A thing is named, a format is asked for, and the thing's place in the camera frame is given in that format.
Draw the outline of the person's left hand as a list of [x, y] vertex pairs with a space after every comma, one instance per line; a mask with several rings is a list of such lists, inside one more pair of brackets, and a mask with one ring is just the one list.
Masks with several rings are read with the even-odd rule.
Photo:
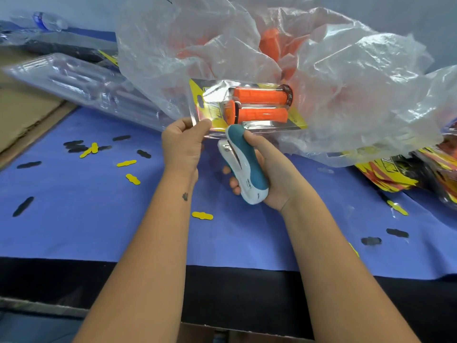
[[162, 133], [162, 148], [165, 173], [173, 173], [195, 183], [203, 140], [193, 140], [193, 126], [190, 117], [174, 121]]

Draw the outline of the person's right hand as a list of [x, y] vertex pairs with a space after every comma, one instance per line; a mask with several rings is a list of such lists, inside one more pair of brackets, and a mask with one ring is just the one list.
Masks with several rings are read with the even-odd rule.
[[315, 200], [316, 191], [279, 149], [274, 160], [259, 164], [270, 183], [264, 200], [269, 207], [286, 215], [288, 211], [304, 210], [306, 203]]

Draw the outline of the teal and white stapler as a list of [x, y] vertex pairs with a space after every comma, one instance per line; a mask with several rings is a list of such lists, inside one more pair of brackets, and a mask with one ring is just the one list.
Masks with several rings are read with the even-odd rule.
[[218, 149], [238, 180], [243, 199], [255, 205], [267, 198], [269, 183], [244, 132], [242, 125], [230, 125], [225, 131], [226, 138], [218, 141]]

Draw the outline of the blister pack of orange grips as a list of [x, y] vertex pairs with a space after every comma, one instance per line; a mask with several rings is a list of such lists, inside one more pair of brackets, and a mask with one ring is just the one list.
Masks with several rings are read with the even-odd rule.
[[226, 129], [233, 125], [253, 133], [307, 128], [304, 118], [292, 106], [293, 91], [288, 85], [190, 79], [187, 99], [194, 124], [211, 120], [208, 138], [225, 138]]

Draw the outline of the person's right forearm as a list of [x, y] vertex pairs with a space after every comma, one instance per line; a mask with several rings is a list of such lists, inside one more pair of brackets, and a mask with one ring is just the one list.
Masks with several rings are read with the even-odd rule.
[[282, 192], [316, 343], [421, 343], [312, 188]]

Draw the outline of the person's left forearm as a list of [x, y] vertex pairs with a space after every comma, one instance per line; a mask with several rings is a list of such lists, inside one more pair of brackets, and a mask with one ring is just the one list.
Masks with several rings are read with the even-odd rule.
[[146, 214], [73, 343], [176, 343], [197, 169], [165, 168]]

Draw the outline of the scattered yellow paper cutouts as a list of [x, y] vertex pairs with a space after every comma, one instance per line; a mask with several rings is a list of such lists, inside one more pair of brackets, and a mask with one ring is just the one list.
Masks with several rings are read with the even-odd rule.
[[[93, 143], [91, 148], [89, 148], [83, 154], [80, 155], [80, 158], [83, 158], [83, 157], [87, 156], [88, 154], [95, 154], [95, 153], [97, 153], [97, 151], [102, 150], [102, 148], [105, 149], [107, 147], [104, 147], [104, 146], [98, 147], [96, 143]], [[362, 170], [365, 170], [365, 169], [367, 170], [366, 172], [364, 172], [364, 174], [369, 175], [368, 176], [369, 185], [373, 184], [373, 182], [370, 181], [370, 175], [374, 176], [374, 174], [375, 174], [375, 172], [373, 172], [373, 173], [371, 172], [371, 170], [369, 168], [370, 166], [371, 166], [370, 164], [368, 164], [367, 167], [364, 167], [364, 165], [362, 165]], [[129, 180], [129, 182], [134, 185], [141, 184], [141, 181], [131, 173], [126, 174], [125, 178], [127, 178]], [[381, 188], [374, 185], [374, 190], [376, 192], [376, 195], [378, 195], [378, 197], [380, 197], [382, 202], [384, 202], [387, 206], [390, 207], [392, 216], [394, 218], [396, 218], [396, 213], [400, 214], [399, 216], [408, 216], [409, 213], [405, 209], [403, 209], [403, 207], [398, 202], [395, 202], [394, 200], [388, 198], [388, 196], [386, 196], [386, 194], [383, 192], [382, 189], [383, 189], [382, 185], [381, 185]], [[229, 215], [231, 217], [240, 218], [241, 219], [240, 222], [243, 222], [243, 224], [244, 224], [245, 222], [248, 222], [248, 219], [242, 217], [240, 214], [243, 212], [247, 212], [247, 211], [248, 211], [248, 213], [251, 211], [253, 212], [253, 210], [252, 210], [252, 208], [247, 209], [247, 205], [248, 206], [252, 206], [252, 205], [248, 204], [244, 199], [242, 199], [242, 200], [243, 200], [243, 202], [245, 202], [245, 203], [241, 203], [242, 208], [239, 208], [237, 205], [234, 206], [233, 204], [230, 203], [228, 208], [225, 211], [229, 212]], [[213, 215], [211, 215], [209, 213], [203, 213], [203, 212], [192, 212], [191, 215], [192, 215], [192, 217], [194, 217], [196, 219], [203, 219], [203, 220], [212, 220], [214, 218]]]

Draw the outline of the pile of orange grips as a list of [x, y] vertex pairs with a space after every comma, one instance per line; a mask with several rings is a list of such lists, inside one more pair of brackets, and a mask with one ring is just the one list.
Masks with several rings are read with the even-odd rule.
[[[310, 33], [302, 36], [292, 36], [288, 33], [281, 32], [276, 27], [267, 28], [260, 37], [259, 50], [266, 56], [273, 59], [276, 63], [280, 63], [283, 57], [288, 55], [295, 56], [301, 45], [308, 41]], [[205, 45], [209, 40], [206, 37], [200, 38], [197, 41], [197, 45]], [[184, 45], [178, 46], [180, 49], [176, 56], [180, 59], [186, 57], [194, 57], [197, 54], [191, 50], [184, 49]], [[281, 80], [290, 79], [295, 73], [295, 68], [282, 67]]]

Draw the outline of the large clear plastic bag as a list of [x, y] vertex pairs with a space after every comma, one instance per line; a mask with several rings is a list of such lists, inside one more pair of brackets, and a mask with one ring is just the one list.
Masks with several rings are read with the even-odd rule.
[[[436, 145], [457, 122], [457, 65], [412, 35], [382, 33], [315, 0], [128, 0], [117, 19], [121, 73], [169, 117], [191, 115], [190, 79], [288, 85], [304, 130], [270, 133], [284, 153], [333, 167]], [[271, 27], [310, 33], [280, 63], [259, 50]], [[200, 38], [209, 41], [197, 45]], [[178, 46], [197, 54], [180, 59]], [[295, 68], [281, 80], [282, 67]]]

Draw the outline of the stack of clear blister trays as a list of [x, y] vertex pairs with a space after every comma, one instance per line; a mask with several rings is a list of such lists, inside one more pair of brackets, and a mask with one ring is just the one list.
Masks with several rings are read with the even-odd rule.
[[156, 131], [174, 121], [122, 74], [62, 53], [11, 64], [3, 71], [64, 100]]

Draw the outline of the scattered black paper cutouts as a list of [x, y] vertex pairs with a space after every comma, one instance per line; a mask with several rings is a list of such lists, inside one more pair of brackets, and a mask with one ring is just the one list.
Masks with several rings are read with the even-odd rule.
[[[88, 150], [90, 147], [87, 147], [82, 144], [82, 140], [77, 140], [77, 141], [72, 141], [72, 142], [67, 142], [64, 143], [64, 146], [69, 150], [70, 153], [84, 153], [86, 150]], [[37, 162], [30, 162], [26, 164], [19, 165], [17, 168], [29, 168], [33, 166], [37, 166], [41, 164], [41, 161]], [[22, 202], [18, 208], [14, 211], [13, 217], [19, 216], [25, 209], [28, 208], [28, 206], [31, 204], [31, 202], [34, 200], [34, 197], [28, 197], [24, 202]], [[398, 229], [386, 229], [386, 232], [390, 235], [397, 236], [397, 237], [402, 237], [402, 238], [408, 238], [409, 234], [405, 231], [398, 230]], [[364, 245], [376, 245], [381, 243], [381, 239], [378, 237], [364, 237], [361, 238], [361, 241]]]

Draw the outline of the blue table cover sheet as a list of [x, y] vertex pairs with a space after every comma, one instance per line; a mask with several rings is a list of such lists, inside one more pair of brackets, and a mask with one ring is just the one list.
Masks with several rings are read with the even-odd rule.
[[[64, 143], [82, 140], [110, 148], [80, 158]], [[290, 160], [321, 196], [346, 239], [375, 275], [429, 280], [457, 274], [457, 212], [421, 190], [389, 194], [409, 215], [392, 216], [363, 175], [318, 162]], [[22, 164], [41, 161], [29, 167]], [[187, 264], [274, 271], [298, 269], [283, 223], [265, 204], [231, 217], [242, 208], [228, 187], [217, 142], [205, 142], [190, 219]], [[140, 185], [129, 182], [131, 173]], [[0, 172], [0, 257], [116, 262], [140, 224], [163, 173], [159, 132], [79, 108]], [[34, 200], [19, 216], [14, 211]], [[390, 235], [398, 229], [408, 238]], [[361, 238], [378, 237], [364, 245]]]

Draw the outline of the bagged stack of yellow printed cards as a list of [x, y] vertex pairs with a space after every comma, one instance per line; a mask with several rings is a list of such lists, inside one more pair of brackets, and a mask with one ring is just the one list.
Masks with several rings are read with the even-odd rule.
[[408, 213], [385, 193], [421, 188], [434, 192], [447, 207], [457, 211], [457, 122], [443, 132], [440, 144], [402, 155], [356, 164], [392, 209]]

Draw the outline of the brown cardboard sheet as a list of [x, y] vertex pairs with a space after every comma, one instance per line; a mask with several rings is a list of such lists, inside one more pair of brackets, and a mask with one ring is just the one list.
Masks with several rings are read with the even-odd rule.
[[0, 47], [0, 171], [77, 108], [2, 70], [37, 57], [21, 49]]

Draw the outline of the clear plastic water bottle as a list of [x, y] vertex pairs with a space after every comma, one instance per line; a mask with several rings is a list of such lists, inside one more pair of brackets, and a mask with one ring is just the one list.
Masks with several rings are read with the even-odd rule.
[[69, 24], [64, 19], [49, 12], [14, 11], [10, 20], [21, 28], [40, 29], [44, 31], [67, 31]]

